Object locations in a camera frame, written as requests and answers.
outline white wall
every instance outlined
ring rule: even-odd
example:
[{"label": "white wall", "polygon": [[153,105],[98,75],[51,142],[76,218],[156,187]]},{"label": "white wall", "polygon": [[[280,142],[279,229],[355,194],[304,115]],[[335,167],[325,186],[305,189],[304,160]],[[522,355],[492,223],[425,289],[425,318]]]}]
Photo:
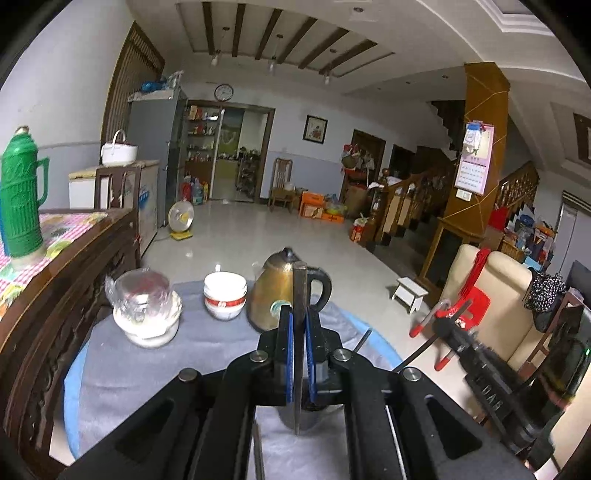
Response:
[{"label": "white wall", "polygon": [[[330,88],[307,86],[285,77],[239,69],[234,66],[234,59],[223,58],[216,68],[199,64],[195,59],[190,62],[183,65],[185,74],[181,84],[189,98],[213,99],[218,83],[230,83],[234,88],[231,102],[275,108],[261,196],[267,194],[272,163],[281,154],[294,159],[294,172],[298,168],[306,169],[304,175],[297,174],[298,186],[319,189],[319,193],[338,194],[342,181],[340,155],[343,145],[351,141],[354,129],[386,140],[382,165],[388,164],[394,144],[410,150],[416,150],[419,141],[421,145],[436,148],[449,145],[445,129],[422,102],[370,103],[339,95]],[[307,115],[328,120],[324,144],[302,140]],[[324,176],[330,176],[325,183],[319,182],[314,161],[331,163],[329,168],[318,169]],[[310,183],[306,184],[305,179],[310,179]]]},{"label": "white wall", "polygon": [[67,174],[99,162],[105,102],[133,23],[125,0],[73,0],[23,52],[0,90],[0,152],[29,125],[49,154],[44,207],[68,207]]},{"label": "white wall", "polygon": [[507,142],[505,147],[505,162],[501,170],[501,178],[513,173],[523,164],[533,161],[534,157],[525,143],[519,129],[509,117],[507,123]]},{"label": "white wall", "polygon": [[238,148],[245,147],[248,151],[258,150],[260,152],[266,125],[266,113],[244,110]]},{"label": "white wall", "polygon": [[534,200],[535,215],[541,216],[552,226],[558,219],[563,190],[591,203],[591,188],[585,188],[556,173],[540,172],[540,184]]}]

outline refrigerator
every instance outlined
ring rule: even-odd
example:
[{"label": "refrigerator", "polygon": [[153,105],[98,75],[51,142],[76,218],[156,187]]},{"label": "refrigerator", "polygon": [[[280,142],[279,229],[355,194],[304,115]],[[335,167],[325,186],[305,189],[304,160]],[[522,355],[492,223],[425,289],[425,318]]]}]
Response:
[{"label": "refrigerator", "polygon": [[158,160],[159,226],[166,225],[168,211],[180,196],[187,157],[183,131],[186,106],[187,96],[180,88],[136,94],[131,98],[127,140],[138,146],[138,158]]}]

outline bottle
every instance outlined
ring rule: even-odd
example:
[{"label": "bottle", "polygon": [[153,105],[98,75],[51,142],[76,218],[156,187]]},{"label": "bottle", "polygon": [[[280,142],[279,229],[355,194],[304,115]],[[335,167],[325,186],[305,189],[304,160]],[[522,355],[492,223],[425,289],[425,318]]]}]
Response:
[{"label": "bottle", "polygon": [[[2,155],[2,226],[12,266],[20,270],[45,256],[39,207],[47,200],[49,158],[38,149],[28,127],[19,127]],[[43,167],[43,197],[37,197],[37,168]]]}]

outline gray towel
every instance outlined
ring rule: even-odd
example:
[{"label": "gray towel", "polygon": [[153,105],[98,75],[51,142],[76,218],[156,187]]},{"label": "gray towel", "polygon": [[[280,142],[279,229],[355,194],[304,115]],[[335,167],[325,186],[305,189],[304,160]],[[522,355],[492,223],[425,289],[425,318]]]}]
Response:
[{"label": "gray towel", "polygon": [[[148,350],[132,344],[112,317],[100,322],[89,340],[79,406],[80,454],[137,410],[184,367],[202,374],[224,369],[258,344],[259,333],[246,309],[230,322],[213,319],[203,304],[203,282],[174,285],[183,301],[175,338]],[[353,348],[362,334],[332,302],[320,313],[322,326],[339,332],[343,346]],[[360,353],[375,366],[389,362],[366,343]],[[341,408],[321,413],[320,421],[295,436],[274,407],[258,407],[267,479],[339,480],[349,477],[345,417]],[[249,478],[254,479],[253,461]]]}]

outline ceiling light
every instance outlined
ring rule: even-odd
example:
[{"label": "ceiling light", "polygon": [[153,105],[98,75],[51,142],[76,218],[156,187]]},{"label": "ceiling light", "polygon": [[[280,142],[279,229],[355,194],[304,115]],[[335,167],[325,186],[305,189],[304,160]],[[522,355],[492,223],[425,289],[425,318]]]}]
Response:
[{"label": "ceiling light", "polygon": [[269,75],[275,75],[275,67],[277,66],[277,48],[279,47],[279,43],[283,38],[283,35],[281,35],[280,33],[278,33],[275,36],[277,37],[277,40],[275,41],[275,50],[273,51],[273,56],[269,60]]},{"label": "ceiling light", "polygon": [[216,50],[216,54],[212,57],[212,67],[216,67],[220,62],[220,56],[222,56],[223,38],[226,36],[226,32],[230,30],[230,27],[222,27],[222,39],[220,40],[220,48]]}]

